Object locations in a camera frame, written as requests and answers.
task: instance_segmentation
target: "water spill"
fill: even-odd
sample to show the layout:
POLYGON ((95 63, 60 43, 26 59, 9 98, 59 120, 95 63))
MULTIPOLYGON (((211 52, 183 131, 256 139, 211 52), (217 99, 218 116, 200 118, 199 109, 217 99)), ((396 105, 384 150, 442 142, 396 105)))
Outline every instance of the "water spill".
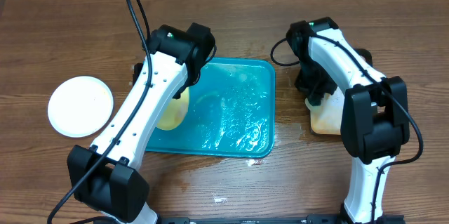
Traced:
POLYGON ((248 159, 246 160, 246 165, 248 165, 248 167, 251 167, 253 165, 262 165, 265 163, 265 160, 263 159, 248 159))
POLYGON ((291 124, 292 132, 297 132, 298 138, 305 136, 305 130, 302 128, 301 123, 292 123, 291 124))
POLYGON ((225 203, 227 203, 227 198, 226 197, 216 197, 216 196, 214 196, 213 197, 213 201, 216 204, 225 204, 225 203))

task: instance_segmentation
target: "water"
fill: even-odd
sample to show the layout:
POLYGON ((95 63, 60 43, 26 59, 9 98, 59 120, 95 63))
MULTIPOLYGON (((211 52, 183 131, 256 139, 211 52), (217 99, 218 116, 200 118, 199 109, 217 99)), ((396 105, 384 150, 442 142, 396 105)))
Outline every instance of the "water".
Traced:
POLYGON ((213 63, 217 59, 222 58, 206 65, 199 83, 190 88, 189 111, 181 125, 172 131, 156 129, 147 150, 268 154, 274 143, 274 73, 264 67, 267 64, 213 63))

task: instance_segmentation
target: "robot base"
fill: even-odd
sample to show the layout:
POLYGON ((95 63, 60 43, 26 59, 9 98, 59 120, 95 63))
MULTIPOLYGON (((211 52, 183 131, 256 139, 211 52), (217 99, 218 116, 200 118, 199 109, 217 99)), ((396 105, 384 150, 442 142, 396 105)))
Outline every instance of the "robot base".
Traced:
MULTIPOLYGON (((351 224, 339 214, 311 214, 306 218, 230 218, 201 219, 160 218, 157 224, 351 224)), ((376 224, 406 224, 404 216, 382 216, 376 224)))

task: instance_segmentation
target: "wire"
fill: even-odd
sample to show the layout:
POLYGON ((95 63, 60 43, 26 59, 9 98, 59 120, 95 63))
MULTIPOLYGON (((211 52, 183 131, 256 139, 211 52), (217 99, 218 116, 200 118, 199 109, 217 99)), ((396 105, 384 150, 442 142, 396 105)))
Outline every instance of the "wire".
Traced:
POLYGON ((273 46, 273 48, 272 48, 272 51, 271 51, 270 54, 269 54, 269 57, 272 58, 272 61, 273 61, 274 63, 276 63, 277 65, 279 65, 279 66, 293 66, 293 65, 296 65, 296 64, 300 63, 300 61, 297 61, 297 62, 291 62, 291 63, 282 63, 282 62, 278 62, 278 61, 276 61, 276 60, 274 59, 274 56, 273 56, 274 50, 277 48, 277 46, 279 46, 279 44, 285 42, 286 40, 287 40, 287 38, 284 38, 284 39, 282 39, 282 40, 276 42, 276 44, 274 44, 274 46, 273 46))
POLYGON ((317 34, 313 35, 312 37, 328 41, 328 42, 334 44, 335 46, 337 46, 338 48, 340 48, 341 50, 343 50, 351 58, 351 60, 354 62, 354 64, 360 69, 360 71, 362 71, 363 75, 366 78, 368 78, 371 82, 373 82, 377 87, 379 87, 382 90, 382 92, 386 95, 386 97, 388 97, 395 105, 397 105, 399 107, 399 109, 404 113, 404 115, 407 117, 408 121, 412 125, 413 130, 415 130, 416 136, 418 138, 418 144, 419 144, 418 152, 416 153, 416 155, 414 157, 405 159, 405 160, 401 160, 401 161, 389 162, 388 164, 384 164, 383 166, 381 166, 379 168, 379 171, 377 172, 377 177, 376 177, 376 184, 374 187, 373 202, 371 203, 371 205, 373 206, 373 208, 371 209, 371 223, 374 224, 375 223, 375 220, 374 220, 375 208, 376 208, 375 202, 376 202, 376 198, 377 198, 377 191, 379 190, 380 177, 384 173, 384 170, 393 165, 409 164, 411 162, 418 160, 421 157, 421 154, 424 150, 424 141, 422 139, 420 129, 418 128, 418 125, 416 124, 415 120, 410 116, 410 114, 404 109, 404 107, 399 103, 399 101, 397 101, 397 99, 395 99, 395 97, 385 87, 383 87, 379 82, 375 81, 368 74, 367 70, 365 70, 362 67, 362 65, 358 62, 358 60, 352 55, 352 53, 347 48, 345 48, 340 42, 329 39, 328 37, 324 37, 324 36, 317 35, 317 34))
POLYGON ((216 52, 217 52, 217 45, 214 45, 212 55, 204 62, 204 65, 210 62, 215 57, 216 52))
MULTIPOLYGON (((140 12, 144 18, 144 22, 145 22, 145 27, 147 28, 147 35, 149 35, 149 25, 148 25, 148 21, 145 15, 145 12, 143 10, 142 4, 140 3, 140 0, 136 0, 138 5, 139 5, 139 9, 140 12)), ((111 152, 112 148, 118 143, 118 141, 120 140, 120 137, 123 135, 123 133, 125 132, 126 128, 128 127, 128 125, 131 123, 131 121, 133 120, 134 116, 137 114, 140 106, 143 103, 143 100, 145 99, 149 88, 151 87, 151 82, 152 82, 152 70, 153 70, 153 66, 152 66, 152 59, 151 56, 149 54, 148 51, 148 46, 147 46, 147 42, 145 41, 145 36, 142 32, 142 28, 139 25, 138 19, 135 16, 135 12, 133 9, 133 5, 131 3, 130 0, 126 0, 126 3, 128 4, 128 8, 130 11, 131 16, 133 17, 134 20, 134 24, 135 27, 138 30, 142 45, 144 47, 145 50, 145 55, 147 57, 147 61, 148 61, 148 79, 147 79, 147 83, 145 84, 145 89, 142 93, 142 95, 140 96, 140 99, 138 101, 138 103, 135 105, 134 110, 131 112, 129 118, 125 121, 125 123, 123 124, 123 126, 121 127, 120 131, 117 133, 116 137, 114 137, 112 139, 111 144, 109 145, 109 147, 107 147, 107 149, 103 152, 103 154, 101 155, 101 157, 99 159, 97 159, 97 161, 89 168, 89 170, 84 174, 84 176, 70 189, 70 191, 59 201, 59 203, 55 206, 55 208, 50 212, 50 214, 48 215, 47 218, 47 224, 51 224, 51 221, 53 219, 53 217, 55 217, 55 214, 61 209, 62 205, 64 205, 64 203, 78 190, 78 188, 80 187, 80 185, 82 183, 84 183, 87 178, 89 178, 89 176, 94 172, 94 170, 96 170, 96 168, 102 163, 102 161, 106 158, 106 156, 111 152)))
POLYGON ((89 219, 85 219, 85 220, 75 221, 74 223, 70 223, 70 224, 86 224, 86 223, 94 222, 94 221, 103 221, 103 222, 106 221, 106 222, 112 223, 112 224, 120 224, 114 218, 106 217, 106 216, 97 216, 97 217, 93 217, 93 218, 89 218, 89 219))

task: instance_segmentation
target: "wood grain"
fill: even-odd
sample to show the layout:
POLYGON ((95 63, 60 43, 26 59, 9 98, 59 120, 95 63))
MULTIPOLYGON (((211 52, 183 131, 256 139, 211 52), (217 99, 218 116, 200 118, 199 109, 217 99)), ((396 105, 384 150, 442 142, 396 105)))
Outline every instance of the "wood grain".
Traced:
MULTIPOLYGON (((408 223, 447 223, 449 213, 449 0, 142 0, 150 25, 212 28, 218 56, 269 60, 292 22, 331 16, 375 67, 408 85, 420 125, 422 158, 389 174, 383 207, 408 223)), ((280 61, 294 60, 287 45, 280 61)), ((0 18, 0 222, 44 223, 70 188, 66 158, 74 144, 48 123, 46 108, 64 80, 103 80, 118 109, 130 66, 142 61, 124 0, 7 0, 0 18)), ((140 173, 162 216, 288 217, 337 213, 349 187, 350 156, 339 137, 310 134, 299 67, 276 69, 276 146, 261 165, 247 159, 145 155, 140 173)), ((417 149, 416 137, 399 159, 417 149)), ((55 223, 98 213, 69 200, 55 223)))

